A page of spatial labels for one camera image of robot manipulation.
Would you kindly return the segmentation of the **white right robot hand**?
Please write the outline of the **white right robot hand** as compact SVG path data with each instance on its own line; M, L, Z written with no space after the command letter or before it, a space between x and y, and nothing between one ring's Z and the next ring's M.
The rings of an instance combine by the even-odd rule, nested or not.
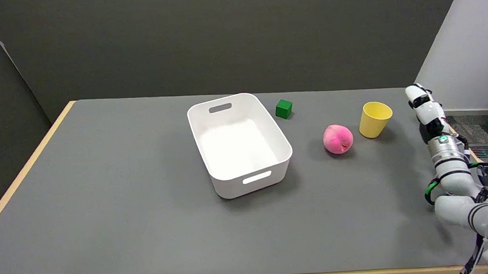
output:
M442 104L433 99L430 89L415 83L405 88L405 94L419 121L419 132L425 144L433 138L451 134Z

